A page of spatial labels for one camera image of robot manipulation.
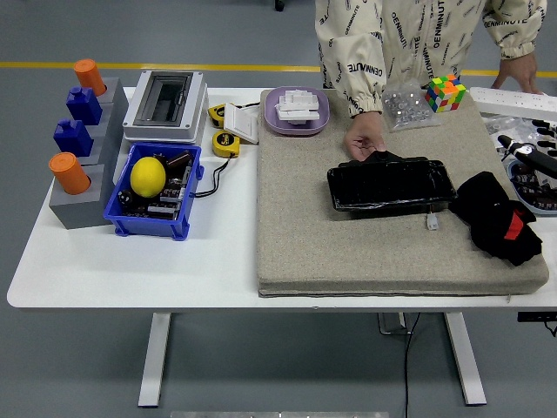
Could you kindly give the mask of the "person's right hand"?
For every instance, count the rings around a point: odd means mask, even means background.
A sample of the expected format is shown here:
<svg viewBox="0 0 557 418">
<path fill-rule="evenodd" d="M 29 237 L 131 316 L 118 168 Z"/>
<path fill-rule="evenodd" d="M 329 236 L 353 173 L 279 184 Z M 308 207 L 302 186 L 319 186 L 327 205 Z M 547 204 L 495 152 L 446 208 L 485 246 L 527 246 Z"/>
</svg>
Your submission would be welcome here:
<svg viewBox="0 0 557 418">
<path fill-rule="evenodd" d="M 374 152 L 385 152 L 381 113 L 369 111 L 354 116 L 344 136 L 344 145 L 357 161 L 366 160 Z"/>
</svg>

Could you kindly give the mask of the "robot right hand white shell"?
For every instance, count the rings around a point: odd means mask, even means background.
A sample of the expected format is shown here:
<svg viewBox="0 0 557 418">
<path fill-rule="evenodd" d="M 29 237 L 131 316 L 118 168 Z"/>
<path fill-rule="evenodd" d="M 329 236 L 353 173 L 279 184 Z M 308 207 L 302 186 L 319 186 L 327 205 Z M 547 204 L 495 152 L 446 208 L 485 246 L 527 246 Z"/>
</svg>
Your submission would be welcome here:
<svg viewBox="0 0 557 418">
<path fill-rule="evenodd" d="M 541 139 L 535 139 L 533 143 L 520 142 L 507 135 L 499 135 L 498 141 L 507 153 L 523 164 L 556 179 L 556 124 L 535 119 L 533 125 L 536 133 L 541 136 Z"/>
</svg>

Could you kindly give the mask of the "person's left hand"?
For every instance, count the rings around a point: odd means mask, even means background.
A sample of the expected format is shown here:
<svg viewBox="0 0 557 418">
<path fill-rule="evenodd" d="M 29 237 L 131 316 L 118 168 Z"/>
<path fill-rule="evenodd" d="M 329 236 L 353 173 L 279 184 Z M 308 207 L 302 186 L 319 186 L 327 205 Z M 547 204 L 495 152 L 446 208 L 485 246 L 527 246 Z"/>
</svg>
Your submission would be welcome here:
<svg viewBox="0 0 557 418">
<path fill-rule="evenodd" d="M 542 94 L 536 85 L 537 61 L 534 53 L 500 60 L 499 71 L 492 88 L 500 89 L 508 78 L 517 82 L 522 92 Z"/>
</svg>

